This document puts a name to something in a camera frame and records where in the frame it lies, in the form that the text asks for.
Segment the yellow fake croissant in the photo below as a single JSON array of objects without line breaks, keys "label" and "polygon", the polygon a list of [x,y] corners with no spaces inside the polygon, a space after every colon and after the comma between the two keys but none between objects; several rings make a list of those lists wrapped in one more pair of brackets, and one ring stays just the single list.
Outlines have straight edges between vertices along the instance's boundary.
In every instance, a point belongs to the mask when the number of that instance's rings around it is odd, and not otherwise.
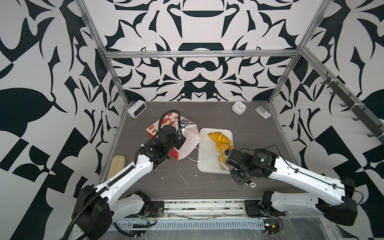
[{"label": "yellow fake croissant", "polygon": [[232,141],[230,141],[229,138],[226,137],[221,132],[209,133],[208,136],[215,143],[222,143],[222,144],[227,144],[227,145],[230,145],[232,143]]}]

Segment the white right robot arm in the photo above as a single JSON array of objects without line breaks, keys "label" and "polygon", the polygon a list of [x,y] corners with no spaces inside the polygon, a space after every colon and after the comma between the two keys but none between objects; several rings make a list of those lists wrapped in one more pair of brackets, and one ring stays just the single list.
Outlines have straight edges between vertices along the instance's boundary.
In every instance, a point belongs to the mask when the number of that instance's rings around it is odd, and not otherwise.
[{"label": "white right robot arm", "polygon": [[353,200],[355,182],[351,178],[322,176],[261,148],[255,149],[253,154],[227,149],[225,160],[231,177],[239,186],[246,184],[254,188],[253,179],[269,178],[303,190],[296,194],[265,191],[261,201],[246,207],[249,217],[276,217],[285,212],[322,214],[327,220],[343,226],[353,226],[357,219],[358,204]]}]

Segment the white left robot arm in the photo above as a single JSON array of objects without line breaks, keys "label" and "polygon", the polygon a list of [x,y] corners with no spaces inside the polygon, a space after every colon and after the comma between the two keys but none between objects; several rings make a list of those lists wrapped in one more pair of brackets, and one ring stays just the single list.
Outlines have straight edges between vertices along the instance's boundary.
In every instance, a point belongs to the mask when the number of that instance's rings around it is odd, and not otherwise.
[{"label": "white left robot arm", "polygon": [[134,183],[154,170],[173,149],[180,149],[186,141],[184,132],[187,123],[182,121],[177,128],[165,125],[136,152],[134,160],[109,180],[96,187],[85,186],[78,195],[63,239],[70,237],[74,226],[90,240],[98,240],[112,224],[130,215],[146,215],[151,199],[141,191],[121,199]]}]

